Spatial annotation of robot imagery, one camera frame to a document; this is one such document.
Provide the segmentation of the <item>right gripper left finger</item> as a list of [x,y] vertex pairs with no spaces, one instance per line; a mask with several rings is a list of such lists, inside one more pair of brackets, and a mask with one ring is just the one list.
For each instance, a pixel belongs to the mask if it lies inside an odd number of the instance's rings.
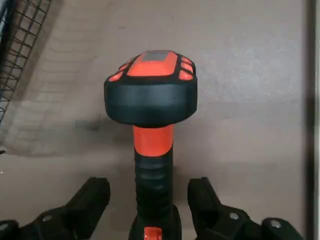
[[88,240],[93,235],[111,198],[104,177],[91,177],[63,206],[42,212],[19,226],[16,220],[0,221],[2,240]]

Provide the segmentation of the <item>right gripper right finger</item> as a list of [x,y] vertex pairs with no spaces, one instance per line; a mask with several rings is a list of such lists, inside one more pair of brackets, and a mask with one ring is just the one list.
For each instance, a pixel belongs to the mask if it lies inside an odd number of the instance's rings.
[[242,209],[221,203],[207,177],[192,178],[187,186],[197,240],[303,240],[286,220],[267,217],[260,224]]

